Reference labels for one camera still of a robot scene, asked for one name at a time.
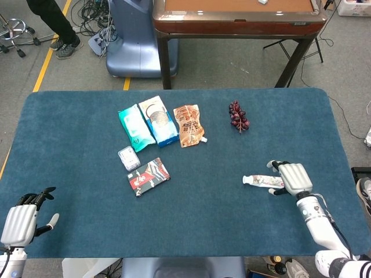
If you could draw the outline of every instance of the white box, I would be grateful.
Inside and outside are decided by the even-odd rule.
[[[337,12],[339,16],[371,16],[371,2],[352,3],[341,0]]]

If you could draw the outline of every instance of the stool wheel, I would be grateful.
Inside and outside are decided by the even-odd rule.
[[[18,53],[19,57],[21,57],[21,58],[26,56],[26,54],[20,49],[17,49],[17,53]]]
[[[9,52],[9,49],[5,45],[1,45],[0,49],[1,49],[2,53],[8,53]]]
[[[35,45],[40,45],[41,44],[41,42],[39,41],[39,39],[38,38],[34,38],[34,44]]]
[[[27,26],[26,27],[27,31],[30,32],[31,34],[34,34],[35,33],[35,29],[33,29],[32,27],[30,26]]]

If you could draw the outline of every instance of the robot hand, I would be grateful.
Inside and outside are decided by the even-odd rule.
[[[315,256],[318,271],[331,278],[370,278],[371,261],[357,261],[352,255],[348,242],[344,241],[348,248],[339,239],[335,229],[340,230],[335,224],[333,217],[327,210],[322,209],[316,196],[310,194],[313,188],[312,182],[302,164],[293,164],[287,161],[272,160],[267,167],[279,172],[285,187],[279,190],[270,189],[273,195],[289,193],[297,199],[296,205],[302,214],[305,223],[314,241],[329,250],[319,251]]]
[[[272,160],[268,162],[267,167],[272,168],[273,172],[278,171],[285,184],[285,187],[280,190],[269,190],[270,194],[281,195],[289,193],[293,196],[297,196],[297,194],[308,196],[312,191],[313,184],[303,165]]]
[[[267,167],[273,167],[273,171],[278,171],[285,184],[284,188],[277,191],[271,188],[270,193],[273,195],[289,193],[296,197],[296,206],[299,208],[314,241],[327,249],[339,250],[345,256],[350,257],[350,251],[343,245],[334,230],[334,228],[337,230],[338,228],[333,217],[327,209],[324,212],[318,202],[316,196],[323,198],[322,195],[310,194],[313,184],[304,166],[287,161],[272,160]]]
[[[53,215],[48,224],[37,228],[38,211],[46,199],[54,199],[50,192],[55,189],[49,187],[40,194],[26,194],[9,210],[0,240],[4,244],[4,247],[0,247],[0,251],[4,252],[4,255],[0,255],[1,278],[22,277],[27,259],[24,248],[33,241],[34,237],[52,230],[57,224],[58,213]]]

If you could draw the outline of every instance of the snack bag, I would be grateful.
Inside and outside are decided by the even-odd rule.
[[[156,143],[141,116],[138,105],[135,104],[128,109],[119,111],[118,117],[136,152]]]
[[[160,96],[139,103],[139,107],[160,148],[179,140],[172,117]]]
[[[182,148],[207,142],[205,131],[199,122],[198,105],[184,105],[174,109],[174,116],[179,125],[180,146]]]

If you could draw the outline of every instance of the gray floor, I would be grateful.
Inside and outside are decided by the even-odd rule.
[[[58,3],[63,7],[65,1],[58,0]],[[25,20],[36,29],[39,37],[52,33],[30,12],[25,1],[3,0],[1,13],[5,17]],[[318,56],[308,58],[303,72],[307,84],[322,88],[340,103],[352,132],[359,137],[365,136],[371,124],[371,115],[366,113],[367,103],[371,101],[370,26],[371,18],[335,14],[322,35],[333,39],[334,46],[320,41],[325,62],[321,64]],[[40,90],[122,90],[124,79],[111,77],[105,68],[105,60],[89,49],[87,37],[82,39],[85,46],[72,59],[60,61],[52,57]],[[180,69],[173,79],[173,87],[273,87],[287,59],[279,46],[263,51],[262,47],[268,43],[258,40],[182,40]],[[293,42],[285,42],[285,45],[289,50],[294,48]],[[8,54],[0,53],[0,166],[12,144],[24,99],[34,88],[48,43],[22,49],[27,54],[24,59],[14,50]],[[299,68],[292,87],[304,86],[300,72]],[[160,79],[132,79],[130,84],[131,90],[161,88]],[[350,166],[370,166],[371,150],[362,140],[350,135],[341,110],[333,101],[332,108]],[[312,277],[321,277],[314,268],[313,258],[301,257],[299,261]],[[60,259],[31,259],[27,262],[24,277],[61,277],[60,262]],[[248,268],[265,269],[261,258],[247,258],[246,262]]]

